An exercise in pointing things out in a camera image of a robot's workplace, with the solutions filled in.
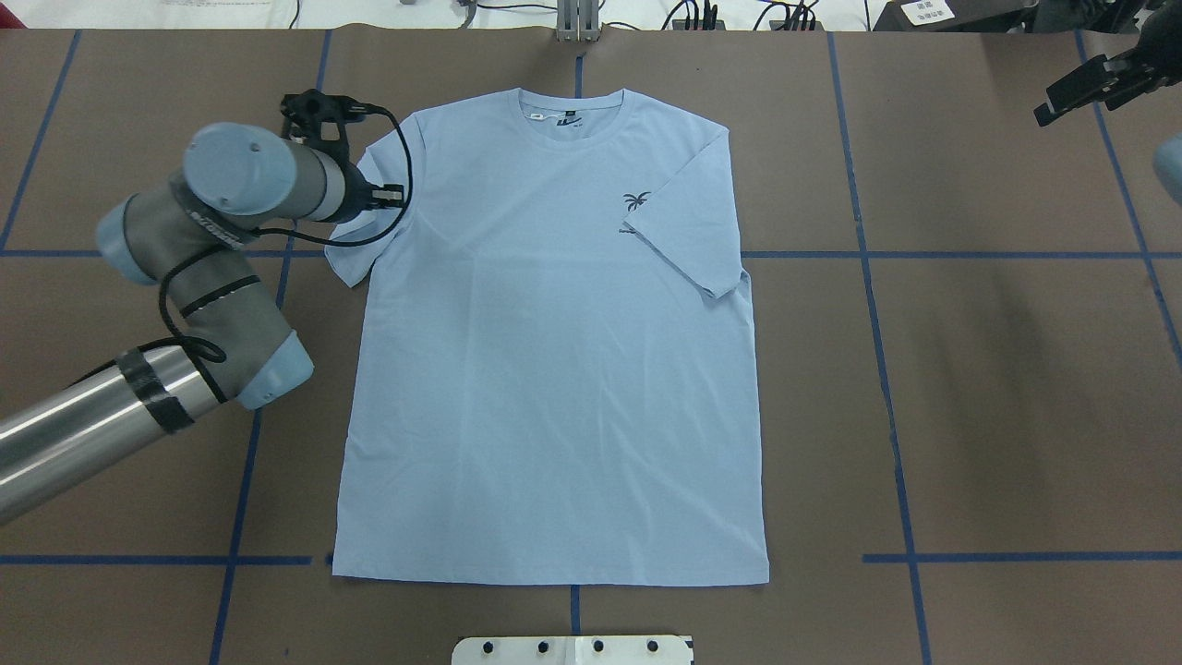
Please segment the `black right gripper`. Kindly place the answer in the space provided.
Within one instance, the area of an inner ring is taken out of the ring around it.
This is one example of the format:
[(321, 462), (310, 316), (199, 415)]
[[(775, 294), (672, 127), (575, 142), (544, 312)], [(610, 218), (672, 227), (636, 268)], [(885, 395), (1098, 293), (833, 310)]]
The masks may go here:
[[(1045, 102), (1033, 110), (1039, 128), (1091, 103), (1117, 110), (1132, 100), (1132, 89), (1109, 83), (1108, 56), (1093, 56), (1046, 89)], [(1147, 92), (1173, 87), (1181, 77), (1181, 1), (1164, 1), (1139, 26), (1139, 40), (1122, 54), (1126, 72)]]

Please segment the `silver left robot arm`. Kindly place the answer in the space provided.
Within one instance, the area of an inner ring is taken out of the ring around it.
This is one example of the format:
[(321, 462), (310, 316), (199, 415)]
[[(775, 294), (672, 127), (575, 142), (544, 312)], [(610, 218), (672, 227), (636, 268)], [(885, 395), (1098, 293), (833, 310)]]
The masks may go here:
[(189, 141), (163, 185), (98, 224), (102, 257), (156, 287), (165, 327), (59, 395), (4, 420), (4, 523), (189, 429), (220, 405), (258, 409), (309, 382), (313, 363), (245, 256), (269, 221), (338, 224), (405, 210), (413, 185), (368, 180), (337, 141), (220, 122)]

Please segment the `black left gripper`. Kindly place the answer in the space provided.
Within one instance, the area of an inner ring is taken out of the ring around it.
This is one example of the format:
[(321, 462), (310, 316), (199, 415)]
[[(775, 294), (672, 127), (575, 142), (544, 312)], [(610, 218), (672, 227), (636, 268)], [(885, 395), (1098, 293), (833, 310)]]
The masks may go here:
[(363, 211), (376, 210), (376, 207), (405, 206), (404, 185), (372, 185), (351, 163), (337, 163), (344, 181), (342, 201), (331, 215), (331, 224), (351, 222)]

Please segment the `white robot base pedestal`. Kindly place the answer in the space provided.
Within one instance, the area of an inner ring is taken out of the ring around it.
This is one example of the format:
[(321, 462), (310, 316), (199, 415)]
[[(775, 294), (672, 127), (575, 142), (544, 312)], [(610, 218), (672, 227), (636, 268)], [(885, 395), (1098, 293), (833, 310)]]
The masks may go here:
[(694, 664), (690, 635), (487, 635), (465, 638), (452, 664)]

